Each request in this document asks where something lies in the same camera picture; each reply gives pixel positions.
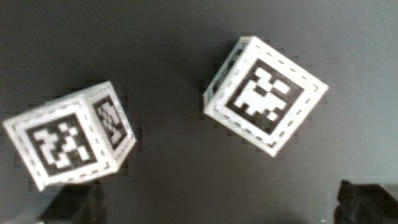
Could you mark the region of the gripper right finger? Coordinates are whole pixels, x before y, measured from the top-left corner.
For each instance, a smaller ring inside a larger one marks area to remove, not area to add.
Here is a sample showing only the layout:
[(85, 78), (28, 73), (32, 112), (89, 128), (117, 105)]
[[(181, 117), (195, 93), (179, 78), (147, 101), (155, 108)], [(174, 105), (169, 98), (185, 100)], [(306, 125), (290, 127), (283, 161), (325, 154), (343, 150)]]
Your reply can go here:
[(341, 181), (334, 224), (398, 224), (398, 200), (380, 184)]

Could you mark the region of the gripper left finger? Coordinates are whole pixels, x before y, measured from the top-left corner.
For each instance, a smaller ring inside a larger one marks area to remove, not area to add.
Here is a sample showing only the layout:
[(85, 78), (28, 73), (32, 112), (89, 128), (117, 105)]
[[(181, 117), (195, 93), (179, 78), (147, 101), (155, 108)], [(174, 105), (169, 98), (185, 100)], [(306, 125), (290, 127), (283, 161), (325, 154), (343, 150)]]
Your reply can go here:
[(64, 186), (39, 221), (44, 224), (108, 224), (105, 195), (98, 182)]

